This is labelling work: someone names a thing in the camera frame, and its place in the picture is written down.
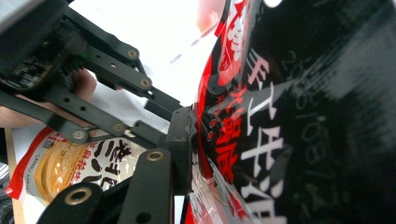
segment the snack bag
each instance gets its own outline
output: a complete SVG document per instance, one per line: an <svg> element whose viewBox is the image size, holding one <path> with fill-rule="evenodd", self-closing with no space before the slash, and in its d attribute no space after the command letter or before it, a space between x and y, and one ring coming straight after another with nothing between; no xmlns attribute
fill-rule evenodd
<svg viewBox="0 0 396 224"><path fill-rule="evenodd" d="M395 2L227 2L187 220L396 223Z"/></svg>
<svg viewBox="0 0 396 224"><path fill-rule="evenodd" d="M79 182L106 190L134 173L144 151L125 138L78 145L47 127L18 163L6 193L21 201L29 193L49 204L60 191Z"/></svg>

